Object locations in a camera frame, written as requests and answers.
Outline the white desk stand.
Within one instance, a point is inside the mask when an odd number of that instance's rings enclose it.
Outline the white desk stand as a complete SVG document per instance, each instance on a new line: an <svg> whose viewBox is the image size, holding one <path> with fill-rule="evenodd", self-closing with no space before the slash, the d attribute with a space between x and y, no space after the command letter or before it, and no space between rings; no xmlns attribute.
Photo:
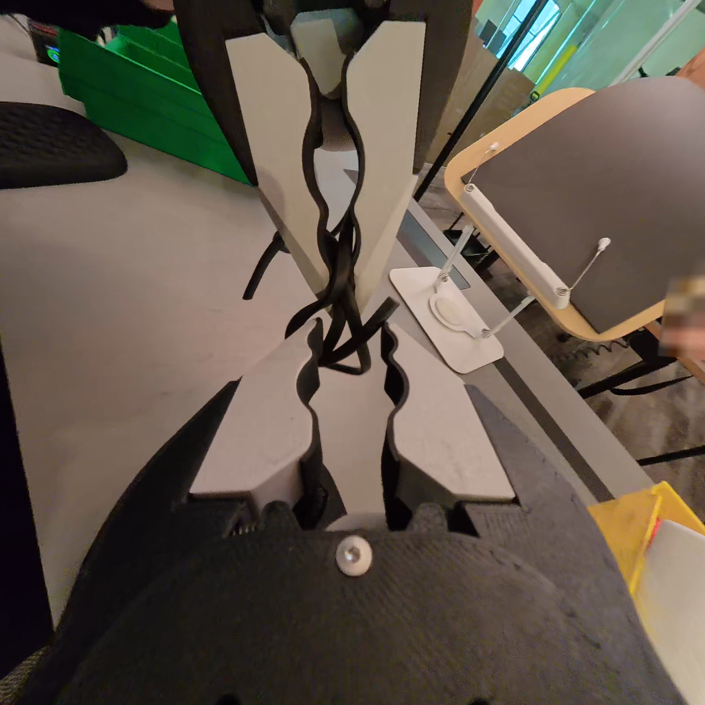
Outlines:
<svg viewBox="0 0 705 705"><path fill-rule="evenodd" d="M504 319L490 328L451 280L451 270L464 246L475 234L463 228L444 266L393 269L390 281L414 315L445 364L465 375L504 357L497 333L535 301L527 295Z"/></svg>

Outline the green plastic bin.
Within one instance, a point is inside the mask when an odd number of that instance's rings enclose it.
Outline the green plastic bin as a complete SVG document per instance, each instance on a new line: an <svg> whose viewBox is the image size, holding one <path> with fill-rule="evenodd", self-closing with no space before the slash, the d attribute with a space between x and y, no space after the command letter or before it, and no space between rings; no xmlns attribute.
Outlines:
<svg viewBox="0 0 705 705"><path fill-rule="evenodd" d="M62 90L93 123L250 184L198 89L176 20L118 25L104 43L60 30L58 42Z"/></svg>

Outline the yellow plastic bin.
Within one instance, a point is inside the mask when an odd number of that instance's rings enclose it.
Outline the yellow plastic bin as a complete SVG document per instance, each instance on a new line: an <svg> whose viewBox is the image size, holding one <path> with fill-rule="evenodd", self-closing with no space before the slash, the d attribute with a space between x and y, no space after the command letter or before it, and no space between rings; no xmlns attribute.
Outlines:
<svg viewBox="0 0 705 705"><path fill-rule="evenodd" d="M646 552L660 524L670 520L704 536L704 523L665 481L588 510L618 563L636 607Z"/></svg>

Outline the white foam roll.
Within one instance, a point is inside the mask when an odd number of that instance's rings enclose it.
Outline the white foam roll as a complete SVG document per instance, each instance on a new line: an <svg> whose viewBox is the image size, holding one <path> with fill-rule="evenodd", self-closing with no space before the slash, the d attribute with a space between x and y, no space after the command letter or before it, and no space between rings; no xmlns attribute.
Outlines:
<svg viewBox="0 0 705 705"><path fill-rule="evenodd" d="M704 536L664 520L646 552L637 610L687 704L704 703Z"/></svg>

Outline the black pole with disc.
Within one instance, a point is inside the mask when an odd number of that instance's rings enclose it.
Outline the black pole with disc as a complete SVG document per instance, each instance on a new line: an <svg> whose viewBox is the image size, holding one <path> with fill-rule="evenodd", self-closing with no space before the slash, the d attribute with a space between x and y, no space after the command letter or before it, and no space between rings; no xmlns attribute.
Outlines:
<svg viewBox="0 0 705 705"><path fill-rule="evenodd" d="M529 29L532 27L533 23L538 18L547 3L547 1L535 1L531 6L530 10L527 12L526 16L524 17L524 20L520 23L518 29L511 37L509 43L507 44L507 47L497 60L495 66L492 68L484 83L481 85L480 90L475 95L471 104L465 111L463 117L456 125L454 131L449 136L441 151L438 153L438 156L434 160L434 163L432 163L429 171L427 172L427 175L417 187L413 195L413 198L416 202L418 202L423 197L423 195L426 193L427 189L431 185L432 181L434 180L436 174L439 172L441 167L444 166L445 161L451 155L454 147L460 141L465 130L470 125L472 119L477 115L477 112L480 110L482 104L489 96L502 72L504 72L507 68L507 65L509 64L511 58L516 53L516 50L521 45L522 41L524 40L524 37L527 35Z"/></svg>

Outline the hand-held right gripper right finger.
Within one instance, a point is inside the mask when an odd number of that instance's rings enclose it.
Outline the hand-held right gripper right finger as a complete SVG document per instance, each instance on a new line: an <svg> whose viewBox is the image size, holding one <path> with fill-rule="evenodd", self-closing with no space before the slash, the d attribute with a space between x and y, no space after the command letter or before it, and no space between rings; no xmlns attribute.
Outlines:
<svg viewBox="0 0 705 705"><path fill-rule="evenodd" d="M387 527L405 529L422 504L516 500L497 451L462 379L396 323L381 331L384 391L393 409L382 451Z"/></svg>

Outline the person's left forearm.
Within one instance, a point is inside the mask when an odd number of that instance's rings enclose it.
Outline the person's left forearm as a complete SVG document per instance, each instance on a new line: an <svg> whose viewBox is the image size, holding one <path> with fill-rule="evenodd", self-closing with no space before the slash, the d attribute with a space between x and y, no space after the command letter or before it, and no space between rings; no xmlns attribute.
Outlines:
<svg viewBox="0 0 705 705"><path fill-rule="evenodd" d="M174 15L174 1L48 1L44 21L75 32L113 25L162 28Z"/></svg>

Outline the black electronic device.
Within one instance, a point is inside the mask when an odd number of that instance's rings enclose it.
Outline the black electronic device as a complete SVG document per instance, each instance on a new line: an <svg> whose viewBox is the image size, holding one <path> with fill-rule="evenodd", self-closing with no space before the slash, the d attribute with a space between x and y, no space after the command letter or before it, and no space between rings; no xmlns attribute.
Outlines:
<svg viewBox="0 0 705 705"><path fill-rule="evenodd" d="M60 61L59 29L50 24L27 19L27 27L37 62L58 67Z"/></svg>

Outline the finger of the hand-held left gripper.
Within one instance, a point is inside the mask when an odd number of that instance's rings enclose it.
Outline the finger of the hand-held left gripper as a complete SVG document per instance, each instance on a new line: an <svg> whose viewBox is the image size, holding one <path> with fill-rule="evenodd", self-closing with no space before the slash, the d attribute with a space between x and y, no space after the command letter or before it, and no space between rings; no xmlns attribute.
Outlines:
<svg viewBox="0 0 705 705"><path fill-rule="evenodd" d="M307 285L321 296L330 278L321 251L330 206L314 164L323 137L316 65L266 32L225 40L225 50L261 200Z"/></svg>
<svg viewBox="0 0 705 705"><path fill-rule="evenodd" d="M354 277L360 310L382 277L416 183L425 34L422 21L384 21L346 69L346 115L359 147L352 215L359 242Z"/></svg>

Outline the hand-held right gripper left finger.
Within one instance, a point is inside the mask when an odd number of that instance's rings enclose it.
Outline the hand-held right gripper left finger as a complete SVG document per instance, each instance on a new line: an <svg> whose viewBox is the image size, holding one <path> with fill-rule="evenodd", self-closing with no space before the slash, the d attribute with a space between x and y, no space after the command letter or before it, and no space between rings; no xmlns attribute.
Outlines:
<svg viewBox="0 0 705 705"><path fill-rule="evenodd" d="M317 392L323 324L312 319L246 372L190 487L194 498L244 500L255 517L270 502L313 528L326 507Z"/></svg>

